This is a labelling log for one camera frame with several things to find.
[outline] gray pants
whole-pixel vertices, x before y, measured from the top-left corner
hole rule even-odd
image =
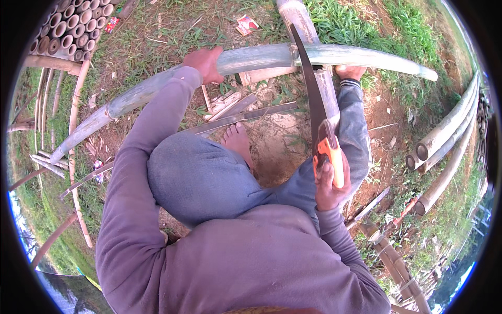
[[[343,87],[338,104],[338,138],[349,161],[352,183],[348,199],[368,173],[369,141],[362,90]],[[259,205],[284,204],[306,212],[319,230],[312,157],[288,181],[262,188],[237,153],[201,136],[176,133],[150,155],[148,182],[157,203],[191,229],[212,219],[235,219]]]

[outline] metal blade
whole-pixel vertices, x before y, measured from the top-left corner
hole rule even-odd
[[[324,110],[321,92],[319,91],[319,86],[317,85],[317,80],[314,75],[314,69],[312,68],[312,64],[310,64],[307,51],[303,46],[295,25],[291,24],[290,27],[293,38],[295,39],[295,44],[298,47],[298,54],[300,55],[300,60],[302,61],[303,77],[305,79],[305,85],[307,86],[307,96],[309,98],[310,109],[310,125],[312,130],[312,152],[314,152],[317,142],[317,134],[319,132],[319,125],[324,119],[326,119],[326,111]]]
[[[271,107],[267,107],[267,108],[263,108],[263,109],[257,109],[257,110],[249,111],[246,113],[241,113],[241,114],[238,114],[235,116],[230,116],[227,118],[208,122],[208,123],[202,124],[198,127],[186,129],[181,132],[187,132],[187,133],[192,133],[192,134],[201,134],[201,133],[204,133],[204,132],[207,132],[210,130],[214,130],[217,128],[227,126],[229,124],[237,123],[239,121],[261,118],[266,115],[277,114],[277,113],[280,113],[283,111],[293,110],[296,108],[298,108],[296,101],[287,102],[287,103],[283,103],[283,104],[278,104],[276,106],[271,106]]]

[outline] bare foot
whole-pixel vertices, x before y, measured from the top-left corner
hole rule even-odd
[[[249,137],[246,133],[246,128],[242,123],[237,122],[226,129],[226,133],[221,139],[221,144],[228,149],[237,152],[253,173],[253,160],[251,159],[251,152],[249,151]]]
[[[361,81],[361,76],[366,72],[366,67],[364,66],[353,66],[353,65],[337,65],[335,66],[335,71],[340,79],[351,78],[356,81]]]

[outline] orange saw handle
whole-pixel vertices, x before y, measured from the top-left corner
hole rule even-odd
[[[333,178],[333,185],[336,188],[343,188],[345,185],[345,177],[343,176],[343,159],[342,159],[342,149],[340,148],[340,143],[338,142],[338,137],[335,135],[334,141],[336,147],[332,148],[329,144],[328,138],[325,137],[317,144],[317,152],[319,154],[326,154],[329,158],[329,162],[333,165],[335,170],[335,177]],[[312,164],[314,166],[314,177],[317,178],[317,165],[319,160],[317,155],[314,155]]]

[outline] sleeve cuff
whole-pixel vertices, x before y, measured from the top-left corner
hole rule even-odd
[[[200,75],[199,71],[191,66],[181,67],[174,75],[173,78],[177,78],[185,81],[193,89],[198,88],[202,85],[204,78]]]
[[[340,86],[355,86],[361,88],[361,83],[353,78],[345,78],[340,82]]]

